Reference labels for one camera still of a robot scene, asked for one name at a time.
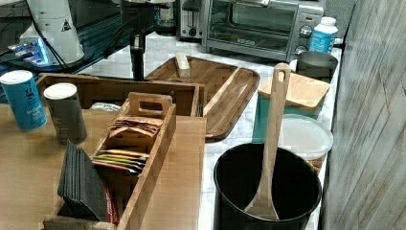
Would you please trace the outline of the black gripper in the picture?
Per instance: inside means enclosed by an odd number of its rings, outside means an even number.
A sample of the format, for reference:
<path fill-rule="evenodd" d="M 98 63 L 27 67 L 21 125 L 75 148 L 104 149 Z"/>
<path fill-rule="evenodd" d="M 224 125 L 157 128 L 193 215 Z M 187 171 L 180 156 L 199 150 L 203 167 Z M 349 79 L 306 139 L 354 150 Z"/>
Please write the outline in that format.
<path fill-rule="evenodd" d="M 144 79 L 146 36 L 154 29 L 155 9 L 144 0 L 121 0 L 122 21 L 131 30 L 129 39 L 133 79 Z"/>

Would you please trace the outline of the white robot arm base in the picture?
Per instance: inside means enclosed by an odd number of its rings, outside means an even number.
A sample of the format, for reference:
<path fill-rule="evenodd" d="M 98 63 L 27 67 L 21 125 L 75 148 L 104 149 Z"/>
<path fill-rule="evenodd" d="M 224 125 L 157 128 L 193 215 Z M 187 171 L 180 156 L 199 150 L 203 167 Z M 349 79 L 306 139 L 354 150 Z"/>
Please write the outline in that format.
<path fill-rule="evenodd" d="M 92 50 L 79 41 L 68 0 L 25 1 L 32 24 L 20 41 L 32 43 L 34 50 L 25 61 L 38 68 L 68 69 L 93 57 Z"/>

